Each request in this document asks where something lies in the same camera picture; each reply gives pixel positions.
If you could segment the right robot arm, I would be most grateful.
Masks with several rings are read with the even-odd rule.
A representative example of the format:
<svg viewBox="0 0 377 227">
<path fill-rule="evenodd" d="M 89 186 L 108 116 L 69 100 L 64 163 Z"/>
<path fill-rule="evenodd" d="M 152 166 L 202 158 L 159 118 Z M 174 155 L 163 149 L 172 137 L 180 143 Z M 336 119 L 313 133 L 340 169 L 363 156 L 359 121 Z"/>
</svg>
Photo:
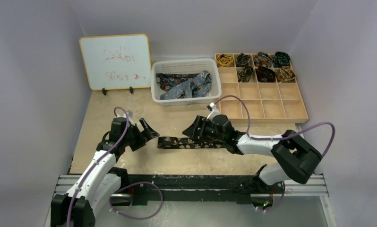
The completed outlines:
<svg viewBox="0 0 377 227">
<path fill-rule="evenodd" d="M 256 140 L 254 136 L 234 129 L 223 114 L 211 120 L 197 116 L 182 133 L 191 139 L 219 143 L 233 154 L 274 157 L 276 163 L 260 168 L 255 174 L 253 185 L 258 192 L 266 192 L 273 184 L 285 180 L 305 184 L 322 160 L 322 154 L 293 130 Z"/>
</svg>

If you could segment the black floral tie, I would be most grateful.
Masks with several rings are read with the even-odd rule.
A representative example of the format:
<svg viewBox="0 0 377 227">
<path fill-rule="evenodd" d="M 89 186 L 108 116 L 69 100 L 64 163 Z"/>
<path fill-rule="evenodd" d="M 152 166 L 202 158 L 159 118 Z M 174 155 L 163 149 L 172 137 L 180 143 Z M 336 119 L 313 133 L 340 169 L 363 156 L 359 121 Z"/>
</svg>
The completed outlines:
<svg viewBox="0 0 377 227">
<path fill-rule="evenodd" d="M 201 140 L 178 137 L 159 137 L 157 142 L 158 149 L 206 149 L 206 148 L 225 148 L 234 150 L 234 146 L 214 140 Z"/>
</svg>

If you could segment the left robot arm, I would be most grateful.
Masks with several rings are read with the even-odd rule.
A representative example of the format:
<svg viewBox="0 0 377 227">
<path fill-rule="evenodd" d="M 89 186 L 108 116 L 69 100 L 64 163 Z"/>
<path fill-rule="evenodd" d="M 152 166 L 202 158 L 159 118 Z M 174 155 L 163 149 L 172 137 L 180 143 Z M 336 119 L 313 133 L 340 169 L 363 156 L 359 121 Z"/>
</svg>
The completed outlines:
<svg viewBox="0 0 377 227">
<path fill-rule="evenodd" d="M 87 169 L 64 194 L 53 197 L 50 226 L 94 227 L 99 211 L 111 195 L 124 193 L 132 186 L 127 170 L 115 167 L 116 162 L 126 147 L 135 151 L 159 136 L 145 119 L 139 122 L 142 131 L 126 115 L 113 119 Z"/>
</svg>

